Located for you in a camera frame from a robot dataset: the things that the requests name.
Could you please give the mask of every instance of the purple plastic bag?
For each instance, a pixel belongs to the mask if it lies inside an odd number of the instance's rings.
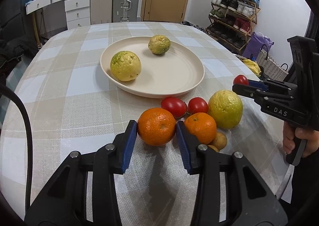
[[[257,59],[262,47],[269,52],[272,45],[274,45],[274,42],[271,39],[264,37],[262,33],[253,32],[242,56],[248,59]]]

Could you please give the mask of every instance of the dining table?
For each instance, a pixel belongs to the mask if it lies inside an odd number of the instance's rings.
[[[218,90],[232,90],[243,74],[258,77],[235,54],[201,30],[181,24],[122,22],[79,27],[50,38],[32,60],[15,93],[28,112],[33,137],[31,202],[69,155],[97,151],[123,133],[161,99],[137,96],[118,88],[100,66],[103,51],[112,43],[134,36],[161,34],[184,45],[202,61],[205,76],[189,93],[179,96],[206,101]],[[222,130],[228,143],[221,153],[240,151],[275,194],[287,172],[282,150],[283,121],[260,111],[253,99],[241,97],[243,114],[233,129]],[[5,115],[0,137],[0,190],[15,212],[24,218],[27,176],[26,130],[14,103]],[[221,218],[226,190],[221,173]],[[198,175],[184,169],[176,136],[165,146],[146,145],[137,136],[130,166],[114,175],[123,226],[190,224]],[[92,172],[87,183],[87,219],[92,220]]]

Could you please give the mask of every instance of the shoe rack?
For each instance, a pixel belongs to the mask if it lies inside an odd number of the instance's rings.
[[[249,18],[249,17],[247,17],[247,16],[245,16],[245,15],[243,15],[243,14],[241,14],[241,13],[237,13],[237,12],[235,12],[235,11],[232,11],[232,10],[230,10],[230,9],[228,9],[228,8],[222,7],[222,6],[217,5],[217,4],[212,4],[212,8],[213,8],[214,10],[217,10],[217,11],[219,11],[219,10],[221,10],[221,9],[226,10],[225,17],[227,17],[227,15],[228,15],[229,13],[231,13],[231,14],[235,15],[235,17],[240,17],[240,18],[242,18],[242,19],[248,21],[248,22],[250,23],[250,30],[249,30],[248,32],[244,33],[244,32],[242,32],[242,31],[240,31],[240,30],[234,28],[233,26],[230,26],[230,25],[228,25],[228,24],[222,22],[220,19],[215,18],[215,17],[213,17],[213,16],[210,16],[210,15],[209,15],[208,18],[209,18],[209,21],[211,22],[211,24],[213,24],[214,22],[221,23],[222,25],[224,25],[224,26],[226,26],[226,27],[228,27],[228,28],[234,30],[234,31],[237,32],[238,34],[242,35],[242,36],[245,38],[245,41],[246,41],[246,44],[245,44],[243,47],[237,48],[237,47],[235,47],[233,44],[229,43],[228,41],[224,40],[223,38],[221,38],[221,37],[217,36],[216,34],[212,33],[210,30],[206,29],[206,31],[207,31],[207,33],[208,33],[210,36],[216,37],[217,39],[219,39],[219,40],[221,40],[221,41],[223,41],[223,42],[225,42],[225,43],[231,45],[237,52],[239,52],[239,54],[241,54],[241,51],[245,48],[245,46],[246,46],[247,43],[249,42],[250,36],[251,36],[251,34],[252,34],[252,32],[253,32],[255,26],[257,25],[257,14],[259,13],[260,8],[257,7],[256,4],[255,4],[254,2],[252,2],[252,1],[248,1],[248,0],[237,0],[237,1],[243,2],[244,4],[246,4],[246,5],[248,5],[248,6],[252,6],[252,7],[255,9],[255,14]]]

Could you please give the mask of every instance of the suitcase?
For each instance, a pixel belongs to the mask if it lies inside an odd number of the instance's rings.
[[[112,22],[112,0],[90,0],[91,24]]]
[[[138,16],[138,0],[113,0],[112,19],[118,22],[136,22]]]

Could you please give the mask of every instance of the red sneaker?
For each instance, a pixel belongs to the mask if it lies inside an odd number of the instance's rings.
[[[242,20],[240,31],[245,34],[248,33],[250,31],[250,23],[245,20]]]
[[[241,19],[241,18],[236,18],[233,27],[234,27],[235,29],[238,29],[238,30],[239,30],[240,27],[241,27],[242,22],[243,22],[243,19]]]

